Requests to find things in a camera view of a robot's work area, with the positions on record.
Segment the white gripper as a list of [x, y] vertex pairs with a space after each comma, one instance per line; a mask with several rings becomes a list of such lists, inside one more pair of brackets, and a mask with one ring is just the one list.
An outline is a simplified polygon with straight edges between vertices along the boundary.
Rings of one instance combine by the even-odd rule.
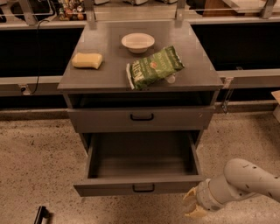
[[207, 211], [216, 212], [224, 206], [211, 194], [209, 187], [210, 179], [200, 182], [197, 186], [191, 188], [184, 196], [183, 201], [185, 204], [190, 205], [197, 202], [199, 206], [189, 206], [186, 209], [185, 216], [190, 218], [202, 218], [207, 215]]

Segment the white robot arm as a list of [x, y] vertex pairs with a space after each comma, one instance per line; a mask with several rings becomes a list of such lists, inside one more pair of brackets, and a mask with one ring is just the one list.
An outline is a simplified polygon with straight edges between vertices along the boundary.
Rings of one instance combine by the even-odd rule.
[[248, 160], [229, 160], [220, 176], [207, 178], [183, 198], [185, 216], [200, 218], [221, 210], [227, 203], [259, 195], [280, 202], [280, 177]]

